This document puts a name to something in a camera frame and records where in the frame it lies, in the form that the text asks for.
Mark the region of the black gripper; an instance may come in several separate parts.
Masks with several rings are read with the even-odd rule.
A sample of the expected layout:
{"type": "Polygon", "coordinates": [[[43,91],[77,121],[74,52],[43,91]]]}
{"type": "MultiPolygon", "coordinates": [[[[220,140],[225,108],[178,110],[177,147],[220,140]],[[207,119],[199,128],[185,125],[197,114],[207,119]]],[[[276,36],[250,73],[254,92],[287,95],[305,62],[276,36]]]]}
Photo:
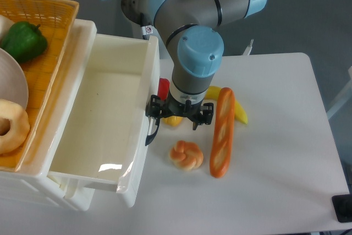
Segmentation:
{"type": "Polygon", "coordinates": [[[192,129],[196,130],[199,125],[210,125],[214,114],[214,104],[211,102],[204,103],[202,101],[192,104],[182,103],[176,100],[169,92],[164,101],[157,95],[151,95],[146,108],[145,115],[155,120],[155,124],[160,124],[161,118],[171,116],[186,117],[192,121],[192,129]]]}

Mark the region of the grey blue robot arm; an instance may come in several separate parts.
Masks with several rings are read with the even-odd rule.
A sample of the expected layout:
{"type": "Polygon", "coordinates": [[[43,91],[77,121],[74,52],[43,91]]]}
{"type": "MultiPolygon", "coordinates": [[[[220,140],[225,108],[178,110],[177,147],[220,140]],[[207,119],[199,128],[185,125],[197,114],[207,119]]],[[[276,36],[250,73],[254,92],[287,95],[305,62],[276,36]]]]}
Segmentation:
{"type": "Polygon", "coordinates": [[[186,117],[195,127],[210,124],[213,105],[204,103],[221,65],[224,43],[216,28],[264,9],[267,0],[122,0],[124,15],[160,36],[174,63],[166,99],[151,96],[146,115],[159,122],[186,117]]]}

